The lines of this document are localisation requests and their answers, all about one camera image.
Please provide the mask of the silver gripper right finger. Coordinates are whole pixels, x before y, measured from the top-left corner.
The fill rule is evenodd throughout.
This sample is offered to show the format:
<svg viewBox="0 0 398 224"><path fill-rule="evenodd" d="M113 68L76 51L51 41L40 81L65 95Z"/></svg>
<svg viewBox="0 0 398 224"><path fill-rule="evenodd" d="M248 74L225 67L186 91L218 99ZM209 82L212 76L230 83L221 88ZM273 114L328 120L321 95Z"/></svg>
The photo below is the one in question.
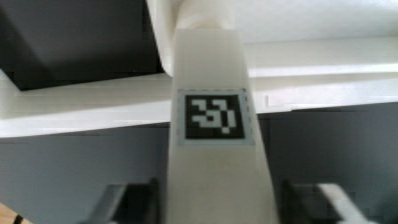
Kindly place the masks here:
<svg viewBox="0 0 398 224"><path fill-rule="evenodd" d="M333 183L282 185L283 224L372 224Z"/></svg>

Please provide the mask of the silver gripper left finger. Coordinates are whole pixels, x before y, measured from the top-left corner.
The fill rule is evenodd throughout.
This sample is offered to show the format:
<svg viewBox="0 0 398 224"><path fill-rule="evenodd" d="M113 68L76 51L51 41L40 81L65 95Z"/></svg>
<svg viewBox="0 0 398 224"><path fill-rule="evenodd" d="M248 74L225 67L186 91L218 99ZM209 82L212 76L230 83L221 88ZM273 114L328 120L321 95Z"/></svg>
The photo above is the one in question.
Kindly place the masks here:
<svg viewBox="0 0 398 224"><path fill-rule="evenodd" d="M159 224L159 184L111 184L81 224Z"/></svg>

